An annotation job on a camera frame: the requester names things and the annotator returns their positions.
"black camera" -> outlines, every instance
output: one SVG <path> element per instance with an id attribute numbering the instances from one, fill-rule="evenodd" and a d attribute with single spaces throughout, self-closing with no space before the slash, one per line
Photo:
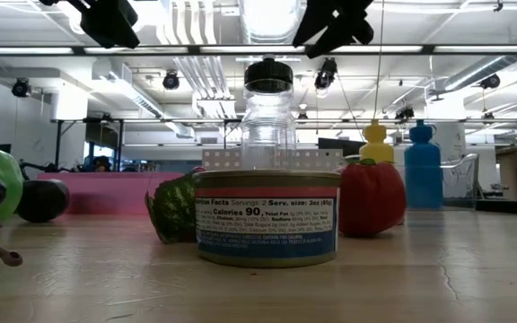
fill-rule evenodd
<path id="1" fill-rule="evenodd" d="M 11 93 L 18 98 L 29 98 L 31 96 L 31 87 L 29 86 L 29 79 L 20 77 L 13 85 Z"/>
<path id="2" fill-rule="evenodd" d="M 162 86 L 167 90 L 177 90 L 179 88 L 177 71 L 167 71 L 167 76 L 162 80 Z"/>

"white ceiling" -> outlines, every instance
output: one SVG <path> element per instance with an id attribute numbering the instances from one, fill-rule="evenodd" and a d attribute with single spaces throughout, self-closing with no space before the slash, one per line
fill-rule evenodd
<path id="1" fill-rule="evenodd" d="M 6 5 L 12 5 L 23 11 L 35 12 L 49 9 L 35 1 L 35 6 L 26 5 L 19 0 L 10 0 Z M 488 9 L 482 12 L 441 13 L 440 10 L 457 9 L 461 0 L 386 0 L 384 5 L 384 32 L 381 35 L 381 2 L 375 3 L 368 9 L 367 21 L 374 28 L 374 41 L 390 44 L 422 44 L 422 43 L 512 43 L 517 39 L 517 0 L 505 1 L 504 10 L 500 13 L 489 11 L 495 1 L 468 1 L 464 10 Z M 139 14 L 148 12 L 137 4 Z M 236 0 L 217 0 L 215 8 L 236 7 Z M 222 15 L 215 12 L 215 35 L 217 41 L 223 44 L 241 43 L 241 25 L 239 16 Z M 154 26 L 146 26 L 138 32 L 142 45 L 160 44 L 155 36 Z M 0 5 L 0 45 L 40 46 L 40 45 L 95 45 L 92 39 L 85 35 L 71 32 L 69 20 L 65 15 L 48 14 L 47 18 L 40 13 L 22 13 Z M 433 58 L 434 76 L 441 78 L 451 76 L 465 67 L 475 64 L 483 57 L 470 56 L 437 56 Z M 375 108 L 375 86 L 378 75 L 378 57 L 337 57 L 338 71 L 341 76 L 344 93 L 338 80 L 329 88 L 329 94 L 324 99 L 317 99 L 313 87 L 313 76 L 320 68 L 323 58 L 308 59 L 301 57 L 300 62 L 288 63 L 295 75 L 301 75 L 302 81 L 295 86 L 294 110 L 299 103 L 306 103 L 310 115 L 319 118 L 349 117 L 348 105 L 358 117 L 372 117 Z M 93 58 L 61 57 L 61 58 L 1 58 L 0 65 L 12 67 L 55 67 L 77 78 L 85 74 L 82 69 L 89 68 Z M 189 104 L 192 90 L 185 80 L 181 80 L 178 90 L 165 91 L 161 87 L 165 71 L 176 69 L 171 57 L 118 57 L 115 64 L 125 63 L 135 72 L 135 85 L 142 87 L 148 94 L 166 107 L 173 115 L 179 117 L 194 117 Z M 232 94 L 237 100 L 237 112 L 244 111 L 241 101 L 245 63 L 235 61 L 235 57 L 223 57 L 223 69 Z M 380 87 L 378 92 L 377 110 L 387 108 L 395 99 L 417 85 L 428 80 L 431 76 L 429 57 L 382 57 L 380 71 Z M 146 76 L 154 77 L 153 82 L 145 80 Z M 486 106 L 490 109 L 513 100 L 517 100 L 517 64 L 500 71 L 502 85 L 494 91 L 486 91 Z M 88 80 L 83 82 L 93 86 Z M 463 91 L 466 109 L 470 115 L 477 115 L 483 108 L 482 91 L 470 88 Z M 90 101 L 90 109 L 107 110 L 125 117 L 137 113 L 137 107 L 120 93 L 100 91 Z M 424 99 L 414 102 L 416 113 L 422 113 Z M 506 113 L 501 118 L 517 118 L 517 111 Z"/>

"wooden table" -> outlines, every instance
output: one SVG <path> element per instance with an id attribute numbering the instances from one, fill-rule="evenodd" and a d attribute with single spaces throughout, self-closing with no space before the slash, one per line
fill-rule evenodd
<path id="1" fill-rule="evenodd" d="M 163 246 L 144 217 L 20 220 L 0 243 L 0 322 L 517 322 L 517 215 L 410 214 L 337 260 L 295 269 L 219 266 Z"/>

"ceiling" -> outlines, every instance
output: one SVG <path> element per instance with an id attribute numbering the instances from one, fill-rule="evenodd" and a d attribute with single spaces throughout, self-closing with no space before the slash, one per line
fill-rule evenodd
<path id="1" fill-rule="evenodd" d="M 275 1 L 263 1 L 265 6 L 271 2 Z M 158 17 L 152 10 L 154 5 L 157 5 L 156 1 L 134 2 L 139 15 L 146 17 L 146 25 L 137 33 L 142 45 L 161 44 L 155 32 L 154 24 Z M 189 2 L 186 5 L 189 16 Z M 374 44 L 379 44 L 381 40 L 384 44 L 517 43 L 517 0 L 504 1 L 504 9 L 499 13 L 492 11 L 495 5 L 495 1 L 481 0 L 385 0 L 382 17 L 382 3 L 375 1 L 367 10 L 367 21 L 374 28 Z M 238 10 L 238 2 L 216 0 L 214 8 L 217 42 L 241 44 L 241 17 L 233 14 Z M 39 11 L 53 13 L 42 14 Z M 189 19 L 186 27 L 189 31 Z M 3 45 L 76 46 L 95 43 L 86 35 L 72 32 L 68 17 L 56 8 L 47 8 L 37 1 L 10 0 L 0 1 L 0 46 Z M 242 58 L 245 57 L 222 57 L 224 74 L 236 99 L 238 114 L 244 113 L 243 76 L 248 65 L 240 61 Z M 378 117 L 381 118 L 384 112 L 384 115 L 392 118 L 394 111 L 402 104 L 400 101 L 392 103 L 409 90 L 428 84 L 432 77 L 443 79 L 455 75 L 482 58 L 434 56 L 431 70 L 429 56 L 336 57 L 339 78 L 330 86 L 325 98 L 318 98 L 313 86 L 314 77 L 324 58 L 310 60 L 307 57 L 292 57 L 293 61 L 286 63 L 292 67 L 294 75 L 301 78 L 294 85 L 295 112 L 299 111 L 299 104 L 305 103 L 310 118 L 350 118 L 352 114 L 358 118 L 372 118 L 375 109 Z M 89 79 L 88 71 L 94 60 L 93 57 L 0 57 L 0 65 L 58 68 L 94 89 L 90 110 L 108 111 L 123 118 L 137 118 L 139 108 L 131 100 Z M 159 103 L 165 113 L 176 118 L 196 117 L 190 107 L 193 91 L 185 79 L 180 78 L 177 90 L 167 91 L 162 87 L 166 71 L 177 69 L 172 57 L 114 57 L 112 63 L 113 66 L 124 63 L 130 67 L 134 72 L 134 85 Z M 486 90 L 484 95 L 479 87 L 467 87 L 460 91 L 467 117 L 479 117 L 484 107 L 491 109 L 517 101 L 517 63 L 497 74 L 502 83 L 495 90 Z M 380 80 L 378 94 L 377 79 Z M 424 90 L 418 88 L 416 92 L 424 93 Z M 427 117 L 423 109 L 424 97 L 415 95 L 413 98 L 407 103 L 414 106 L 418 117 Z M 517 109 L 499 117 L 517 118 Z"/>

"can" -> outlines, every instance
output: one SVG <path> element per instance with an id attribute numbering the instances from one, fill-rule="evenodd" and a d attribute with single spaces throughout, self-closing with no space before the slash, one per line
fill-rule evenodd
<path id="1" fill-rule="evenodd" d="M 337 173 L 227 170 L 193 178 L 200 257 L 274 268 L 315 265 L 336 256 Z"/>

